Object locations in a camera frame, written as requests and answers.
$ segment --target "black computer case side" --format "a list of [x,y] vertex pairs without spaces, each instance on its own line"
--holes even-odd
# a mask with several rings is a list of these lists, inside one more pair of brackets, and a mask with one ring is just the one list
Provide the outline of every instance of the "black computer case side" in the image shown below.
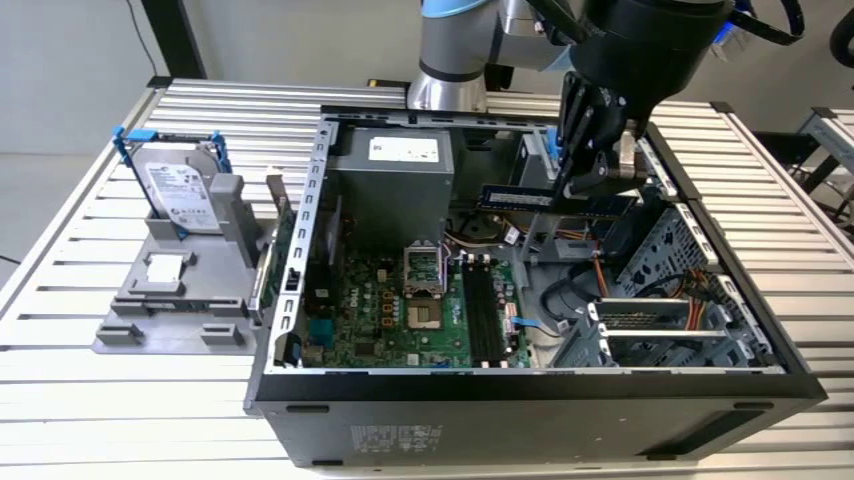
[[247,404],[296,466],[694,460],[827,398],[652,125],[647,140],[786,373],[273,372],[261,338]]

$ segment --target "motherboard chip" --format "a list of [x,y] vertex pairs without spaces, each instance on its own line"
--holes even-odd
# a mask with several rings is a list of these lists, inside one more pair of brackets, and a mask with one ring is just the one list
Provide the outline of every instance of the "motherboard chip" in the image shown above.
[[371,342],[356,343],[356,357],[372,357],[376,353],[375,344]]
[[441,328],[441,302],[439,300],[409,300],[405,306],[405,324],[416,330]]

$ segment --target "open computer tower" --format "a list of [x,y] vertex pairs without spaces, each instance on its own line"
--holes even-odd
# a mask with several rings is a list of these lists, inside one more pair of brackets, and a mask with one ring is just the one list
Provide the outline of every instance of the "open computer tower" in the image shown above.
[[297,466],[696,459],[824,398],[655,126],[554,203],[550,126],[324,107],[247,394]]

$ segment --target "case label sticker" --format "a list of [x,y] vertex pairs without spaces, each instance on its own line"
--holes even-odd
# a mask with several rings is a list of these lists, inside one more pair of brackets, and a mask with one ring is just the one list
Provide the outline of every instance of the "case label sticker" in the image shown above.
[[435,452],[441,425],[351,425],[352,448],[359,453]]

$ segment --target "metal rack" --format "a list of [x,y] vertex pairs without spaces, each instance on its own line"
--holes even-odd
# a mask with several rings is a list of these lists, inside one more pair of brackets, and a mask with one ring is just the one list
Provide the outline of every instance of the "metal rack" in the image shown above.
[[[264,171],[283,173],[288,195],[299,199],[319,106],[329,103],[401,107],[404,94],[175,80],[147,90],[124,125],[175,133],[220,130],[255,213],[272,216]],[[555,116],[558,103],[544,95],[489,96],[499,114]],[[735,115],[708,104],[667,102],[654,121],[822,377],[828,401],[696,464],[643,462],[595,471],[586,464],[383,468],[348,470],[348,476],[794,480],[812,478],[816,469],[822,478],[854,475],[851,244]],[[147,234],[147,210],[108,147],[0,291],[0,346],[8,346],[0,348],[0,439],[10,439],[0,442],[0,465],[20,465],[0,471],[4,478],[260,477],[293,468],[267,423],[241,411],[249,357],[89,351]]]

